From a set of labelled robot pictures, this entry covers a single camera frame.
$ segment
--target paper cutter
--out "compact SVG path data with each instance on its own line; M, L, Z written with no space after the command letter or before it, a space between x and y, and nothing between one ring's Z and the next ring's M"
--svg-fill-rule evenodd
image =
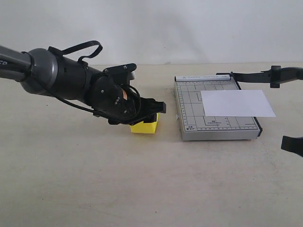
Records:
M205 116L201 90L241 89L232 76L180 76L175 77L174 87L183 140L252 140L260 136L262 128L256 117Z

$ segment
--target white paper sheet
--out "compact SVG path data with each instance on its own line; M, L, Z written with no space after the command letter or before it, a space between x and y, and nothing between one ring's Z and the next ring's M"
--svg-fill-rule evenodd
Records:
M201 91L206 116L275 117L262 90Z

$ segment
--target yellow cube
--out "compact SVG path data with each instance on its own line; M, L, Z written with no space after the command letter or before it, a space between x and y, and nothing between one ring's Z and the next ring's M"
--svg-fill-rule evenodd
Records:
M157 125L159 120L159 113L157 113L157 120L152 123L144 123L139 122L135 125L131 125L131 132L132 133L145 133L145 134L155 134Z

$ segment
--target table surface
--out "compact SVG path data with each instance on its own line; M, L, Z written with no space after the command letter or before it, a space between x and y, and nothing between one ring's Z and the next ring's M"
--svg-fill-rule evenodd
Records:
M0 83L2 227L301 227L303 159L280 149L303 136L303 84L262 89L275 118L251 141L183 142L174 76L259 72L303 63L138 66L141 96L167 104L154 135L132 134L54 98Z

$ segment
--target white wall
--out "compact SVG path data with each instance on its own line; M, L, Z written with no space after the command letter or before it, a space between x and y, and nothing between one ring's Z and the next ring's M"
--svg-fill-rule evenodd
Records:
M104 46L90 64L303 61L303 1L0 2L1 45L64 49L88 40Z

